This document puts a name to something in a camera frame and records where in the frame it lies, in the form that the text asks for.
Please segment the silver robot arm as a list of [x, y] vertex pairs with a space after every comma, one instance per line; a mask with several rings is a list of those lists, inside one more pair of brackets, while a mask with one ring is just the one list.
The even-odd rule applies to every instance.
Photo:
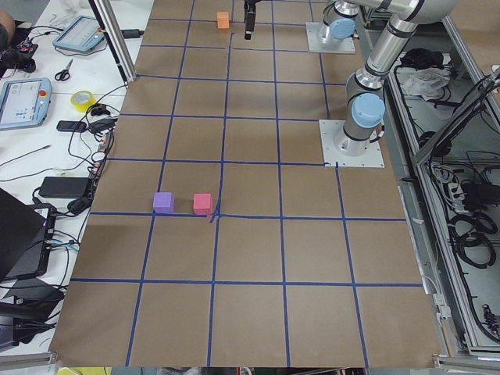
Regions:
[[323, 24], [319, 36], [324, 44], [343, 41], [355, 33], [355, 18], [359, 6], [342, 0], [328, 1], [323, 9]]
[[355, 18], [364, 5], [391, 14], [382, 35], [367, 58], [364, 67], [348, 79], [348, 117], [334, 135], [336, 149], [351, 157], [363, 155], [372, 142], [370, 137], [385, 114], [381, 90], [389, 69], [399, 57], [420, 24], [442, 20], [457, 1], [329, 1], [323, 10], [323, 41], [344, 40], [355, 31]]

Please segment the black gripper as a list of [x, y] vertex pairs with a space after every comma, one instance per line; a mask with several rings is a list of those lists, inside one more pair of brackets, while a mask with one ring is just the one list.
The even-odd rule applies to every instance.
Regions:
[[244, 23], [245, 23], [245, 40], [251, 40], [255, 30], [257, 0], [245, 0], [244, 3]]

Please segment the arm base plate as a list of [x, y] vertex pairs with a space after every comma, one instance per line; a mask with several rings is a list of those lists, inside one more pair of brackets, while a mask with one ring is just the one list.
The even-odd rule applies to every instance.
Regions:
[[344, 120], [319, 120], [323, 164], [329, 167], [384, 168], [379, 141], [354, 141], [344, 132]]
[[305, 24], [309, 52], [354, 54], [352, 35], [355, 32], [353, 20], [336, 20], [330, 26], [325, 23]]

